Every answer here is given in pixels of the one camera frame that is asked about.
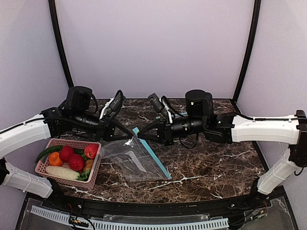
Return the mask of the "clear zip bag blue zipper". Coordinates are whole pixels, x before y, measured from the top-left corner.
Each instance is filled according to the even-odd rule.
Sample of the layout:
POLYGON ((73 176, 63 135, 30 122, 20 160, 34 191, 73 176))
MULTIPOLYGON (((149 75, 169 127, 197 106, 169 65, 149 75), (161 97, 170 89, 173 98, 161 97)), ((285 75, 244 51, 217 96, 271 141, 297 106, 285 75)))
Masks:
POLYGON ((113 141, 100 150, 102 159, 109 159, 121 168, 128 182, 171 180, 172 177, 144 139, 139 139, 139 129, 133 129, 129 140, 113 141))

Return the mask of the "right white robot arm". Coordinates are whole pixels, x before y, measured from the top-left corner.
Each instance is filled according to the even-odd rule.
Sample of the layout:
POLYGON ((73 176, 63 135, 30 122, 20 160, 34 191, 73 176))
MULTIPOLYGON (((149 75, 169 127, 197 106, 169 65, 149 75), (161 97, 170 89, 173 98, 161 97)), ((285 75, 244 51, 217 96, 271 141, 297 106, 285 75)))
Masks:
POLYGON ((166 119, 159 118, 137 133, 138 138, 171 146, 174 139, 189 135, 214 143, 246 141, 282 142, 288 149, 264 175, 256 180, 251 190, 254 196, 269 195, 279 184, 298 169, 307 166, 307 117, 303 110, 281 117, 250 117, 241 113, 214 114, 213 98, 209 92, 191 90, 185 94, 184 116, 153 93, 148 100, 157 112, 168 111, 166 119))

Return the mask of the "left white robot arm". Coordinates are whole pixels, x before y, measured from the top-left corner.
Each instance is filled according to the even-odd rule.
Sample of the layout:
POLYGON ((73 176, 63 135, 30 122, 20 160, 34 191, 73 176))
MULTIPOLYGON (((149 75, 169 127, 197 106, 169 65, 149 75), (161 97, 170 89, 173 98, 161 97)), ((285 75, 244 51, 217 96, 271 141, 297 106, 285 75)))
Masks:
POLYGON ((53 179, 35 176, 5 160, 5 156, 34 142, 54 138, 74 128, 92 133, 97 141, 131 139, 133 134, 116 116, 125 96, 118 90, 100 110, 100 115, 89 113, 93 91, 84 86, 70 87, 66 99, 58 107, 51 107, 34 117, 0 132, 0 184, 32 193, 42 198, 59 193, 53 179))

